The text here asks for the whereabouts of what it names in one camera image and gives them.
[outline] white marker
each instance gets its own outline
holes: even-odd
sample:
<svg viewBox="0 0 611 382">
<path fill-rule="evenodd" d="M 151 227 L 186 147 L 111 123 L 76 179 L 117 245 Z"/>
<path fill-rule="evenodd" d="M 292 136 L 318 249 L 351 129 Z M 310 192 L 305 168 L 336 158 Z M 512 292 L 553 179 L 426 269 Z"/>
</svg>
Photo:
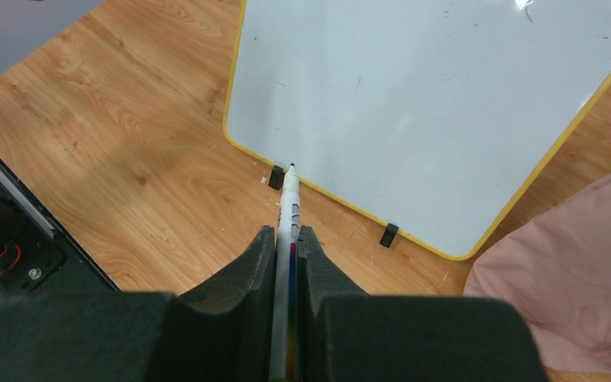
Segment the white marker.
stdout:
<svg viewBox="0 0 611 382">
<path fill-rule="evenodd" d="M 270 342 L 269 380 L 292 380 L 298 377 L 298 331 L 296 329 L 296 296 L 298 233 L 301 231 L 301 199 L 298 175 L 292 163 L 282 184 L 276 244 L 275 300 L 273 333 Z"/>
</svg>

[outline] pink fabric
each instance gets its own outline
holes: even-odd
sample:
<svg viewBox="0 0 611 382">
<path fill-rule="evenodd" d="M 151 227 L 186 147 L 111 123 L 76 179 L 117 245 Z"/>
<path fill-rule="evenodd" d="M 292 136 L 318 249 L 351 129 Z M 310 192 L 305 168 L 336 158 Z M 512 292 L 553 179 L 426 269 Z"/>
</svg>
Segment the pink fabric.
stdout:
<svg viewBox="0 0 611 382">
<path fill-rule="evenodd" d="M 546 366 L 611 372 L 611 174 L 488 249 L 465 295 L 510 302 Z"/>
</svg>

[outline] rainbow stripe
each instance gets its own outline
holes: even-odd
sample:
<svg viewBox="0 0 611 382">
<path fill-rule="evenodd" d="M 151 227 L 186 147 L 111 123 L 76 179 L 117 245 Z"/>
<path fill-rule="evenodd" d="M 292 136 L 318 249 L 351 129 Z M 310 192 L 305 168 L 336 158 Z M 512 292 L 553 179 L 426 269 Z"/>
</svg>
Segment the rainbow stripe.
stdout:
<svg viewBox="0 0 611 382">
<path fill-rule="evenodd" d="M 297 318 L 297 269 L 298 264 L 296 243 L 292 243 L 289 251 L 289 301 L 287 305 L 287 327 L 286 327 L 286 378 L 296 380 L 298 362 L 298 331 Z"/>
</svg>

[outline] wood grain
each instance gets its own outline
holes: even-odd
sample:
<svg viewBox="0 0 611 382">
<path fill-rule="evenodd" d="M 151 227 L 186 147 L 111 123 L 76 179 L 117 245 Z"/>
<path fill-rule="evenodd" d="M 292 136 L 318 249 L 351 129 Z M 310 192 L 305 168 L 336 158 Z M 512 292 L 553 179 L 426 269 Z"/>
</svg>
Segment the wood grain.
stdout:
<svg viewBox="0 0 611 382">
<path fill-rule="evenodd" d="M 0 76 L 0 157 L 124 290 L 188 290 L 275 224 L 270 168 L 221 130 L 239 12 L 238 0 L 108 0 Z M 485 248 L 610 172 L 611 88 Z M 312 189 L 302 205 L 368 292 L 462 292 L 473 259 L 401 238 L 382 248 L 382 227 Z"/>
</svg>

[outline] screw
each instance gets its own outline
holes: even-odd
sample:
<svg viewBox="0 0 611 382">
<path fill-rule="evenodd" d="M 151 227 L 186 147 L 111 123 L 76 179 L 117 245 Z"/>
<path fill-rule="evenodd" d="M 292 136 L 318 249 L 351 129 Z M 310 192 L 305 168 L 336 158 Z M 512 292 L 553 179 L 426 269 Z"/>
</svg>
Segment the screw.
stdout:
<svg viewBox="0 0 611 382">
<path fill-rule="evenodd" d="M 32 280 L 36 280 L 39 279 L 41 277 L 41 269 L 39 268 L 32 268 L 29 270 L 29 278 Z"/>
</svg>

